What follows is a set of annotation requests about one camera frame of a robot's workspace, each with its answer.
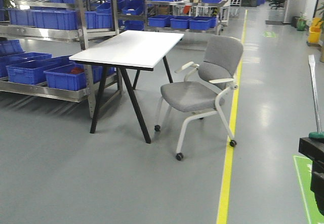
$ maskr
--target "black table leg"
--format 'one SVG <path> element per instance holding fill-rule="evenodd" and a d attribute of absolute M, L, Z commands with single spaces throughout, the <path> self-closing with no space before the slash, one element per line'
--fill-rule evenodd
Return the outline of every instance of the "black table leg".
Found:
<path fill-rule="evenodd" d="M 163 57 L 163 63 L 164 63 L 164 66 L 166 67 L 166 71 L 167 71 L 167 74 L 168 74 L 169 81 L 170 81 L 170 83 L 173 83 L 173 79 L 171 77 L 170 68 L 169 68 L 166 56 Z"/>
<path fill-rule="evenodd" d="M 100 111 L 100 101 L 102 98 L 103 91 L 105 89 L 106 76 L 107 76 L 107 66 L 103 66 L 101 80 L 100 80 L 100 84 L 99 84 L 99 90 L 98 90 L 97 99 L 96 99 L 95 111 L 93 113 L 91 129 L 90 129 L 90 133 L 92 133 L 92 134 L 94 134 L 96 132 L 98 115 L 99 115 L 99 111 Z"/>
<path fill-rule="evenodd" d="M 138 77 L 140 76 L 140 72 L 141 72 L 140 69 L 138 69 L 136 71 L 136 75 L 135 75 L 135 79 L 134 79 L 134 83 L 133 83 L 133 90 L 136 90 L 136 85 L 137 85 Z"/>
<path fill-rule="evenodd" d="M 120 72 L 121 72 L 121 75 L 124 78 L 124 82 L 125 82 L 125 85 L 126 85 L 128 94 L 129 94 L 129 96 L 131 98 L 131 101 L 132 101 L 132 104 L 133 104 L 133 108 L 135 110 L 135 113 L 136 113 L 138 122 L 139 122 L 139 124 L 141 126 L 141 129 L 142 129 L 142 132 L 143 132 L 145 141 L 146 141 L 146 143 L 150 144 L 151 143 L 151 138 L 150 138 L 150 135 L 148 134 L 147 127 L 145 125 L 145 122 L 144 122 L 144 119 L 143 119 L 143 115 L 142 115 L 140 106 L 138 105 L 138 102 L 137 102 L 135 93 L 133 91 L 130 78 L 128 77 L 128 74 L 127 74 L 127 71 L 126 71 L 125 68 L 121 67 L 120 68 Z"/>

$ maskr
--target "caster wheel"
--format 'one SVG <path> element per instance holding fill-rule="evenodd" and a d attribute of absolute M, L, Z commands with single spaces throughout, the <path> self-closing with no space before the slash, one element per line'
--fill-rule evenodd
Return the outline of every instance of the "caster wheel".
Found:
<path fill-rule="evenodd" d="M 160 132 L 160 131 L 161 131 L 161 126 L 160 126 L 160 125 L 155 125 L 155 126 L 154 126 L 154 130 L 155 130 L 156 132 Z"/>
<path fill-rule="evenodd" d="M 231 140 L 231 141 L 229 142 L 229 145 L 230 145 L 231 147 L 235 147 L 235 146 L 237 145 L 237 142 L 233 139 L 233 140 Z"/>
<path fill-rule="evenodd" d="M 180 152 L 180 153 L 177 153 L 177 155 L 176 155 L 176 159 L 178 160 L 178 161 L 181 161 L 182 159 L 183 159 L 183 154 Z"/>

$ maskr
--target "desk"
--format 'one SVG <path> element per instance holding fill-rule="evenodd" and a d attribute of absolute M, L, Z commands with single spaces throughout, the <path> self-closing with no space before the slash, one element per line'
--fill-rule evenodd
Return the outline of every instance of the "desk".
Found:
<path fill-rule="evenodd" d="M 141 109 L 138 105 L 126 69 L 130 68 L 137 69 L 138 71 L 153 71 L 156 64 L 163 59 L 169 81 L 171 83 L 172 77 L 166 54 L 175 46 L 175 44 L 178 43 L 182 37 L 183 34 L 180 33 L 127 30 L 119 35 L 114 36 L 113 38 L 103 41 L 70 57 L 71 60 L 75 60 L 78 63 L 103 66 L 90 133 L 95 133 L 96 131 L 100 101 L 106 82 L 105 75 L 107 74 L 107 68 L 117 67 L 120 69 L 121 76 L 124 79 L 145 141 L 146 143 L 151 143 Z"/>

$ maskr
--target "chair backrest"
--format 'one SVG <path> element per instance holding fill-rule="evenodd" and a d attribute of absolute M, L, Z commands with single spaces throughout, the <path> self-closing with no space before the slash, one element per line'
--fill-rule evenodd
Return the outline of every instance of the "chair backrest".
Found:
<path fill-rule="evenodd" d="M 204 81 L 232 78 L 243 53 L 240 40 L 229 36 L 214 35 L 207 44 L 204 61 L 198 74 Z M 216 84 L 220 89 L 225 83 Z"/>

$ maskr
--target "red item in bin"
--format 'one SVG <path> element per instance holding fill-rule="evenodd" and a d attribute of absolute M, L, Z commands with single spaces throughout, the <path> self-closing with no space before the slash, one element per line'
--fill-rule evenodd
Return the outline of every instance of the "red item in bin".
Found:
<path fill-rule="evenodd" d="M 84 70 L 83 68 L 78 68 L 78 67 L 74 67 L 73 69 L 71 69 L 71 74 L 79 74 L 79 73 L 83 73 Z"/>

